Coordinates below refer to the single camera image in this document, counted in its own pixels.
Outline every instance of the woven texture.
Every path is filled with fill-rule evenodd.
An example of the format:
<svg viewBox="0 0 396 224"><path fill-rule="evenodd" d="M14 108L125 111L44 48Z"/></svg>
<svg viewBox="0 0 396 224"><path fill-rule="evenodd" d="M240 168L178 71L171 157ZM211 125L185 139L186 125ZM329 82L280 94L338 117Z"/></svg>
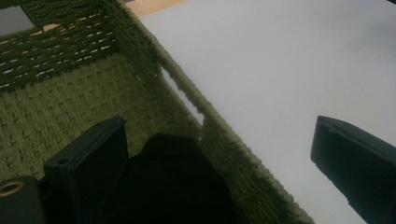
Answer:
<svg viewBox="0 0 396 224"><path fill-rule="evenodd" d="M243 223L313 223L121 1L72 3L0 0L22 4L35 24L0 36L0 181L42 177L44 161L82 132L123 116L131 156L155 133L199 139ZM161 68L204 115L202 126Z"/></svg>

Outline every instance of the wooden surface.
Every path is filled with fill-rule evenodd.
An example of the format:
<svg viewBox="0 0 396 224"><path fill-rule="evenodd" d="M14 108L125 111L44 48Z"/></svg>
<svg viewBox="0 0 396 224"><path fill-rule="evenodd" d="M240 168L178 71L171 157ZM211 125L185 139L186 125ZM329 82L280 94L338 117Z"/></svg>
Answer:
<svg viewBox="0 0 396 224"><path fill-rule="evenodd" d="M189 0L134 0L126 3L126 6L130 8L136 16L143 17L150 13L173 7L187 1Z"/></svg>

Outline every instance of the white surface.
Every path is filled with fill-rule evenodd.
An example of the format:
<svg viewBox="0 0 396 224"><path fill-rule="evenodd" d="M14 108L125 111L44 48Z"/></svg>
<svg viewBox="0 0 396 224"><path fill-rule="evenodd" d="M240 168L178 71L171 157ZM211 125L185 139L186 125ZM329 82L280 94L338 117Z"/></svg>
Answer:
<svg viewBox="0 0 396 224"><path fill-rule="evenodd" d="M364 223L309 154L317 115L396 146L396 5L191 0L142 21L317 223Z"/></svg>

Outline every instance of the black cloth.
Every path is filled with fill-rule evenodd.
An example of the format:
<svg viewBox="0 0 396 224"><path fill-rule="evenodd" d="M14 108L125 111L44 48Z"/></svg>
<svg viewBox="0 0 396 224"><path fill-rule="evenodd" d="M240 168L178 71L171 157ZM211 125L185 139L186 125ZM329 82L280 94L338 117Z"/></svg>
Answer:
<svg viewBox="0 0 396 224"><path fill-rule="evenodd" d="M97 223L239 222L227 186L194 140L156 134L130 159Z"/></svg>

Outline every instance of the green woven basket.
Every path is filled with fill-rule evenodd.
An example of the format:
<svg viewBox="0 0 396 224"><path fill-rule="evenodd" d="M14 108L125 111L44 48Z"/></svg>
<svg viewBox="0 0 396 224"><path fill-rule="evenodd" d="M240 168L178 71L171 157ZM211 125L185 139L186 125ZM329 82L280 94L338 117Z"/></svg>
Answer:
<svg viewBox="0 0 396 224"><path fill-rule="evenodd" d="M199 139L243 223L313 223L121 1L0 0L14 6L35 28L0 36L0 181L41 178L43 163L94 123L123 116L131 156L155 133Z"/></svg>

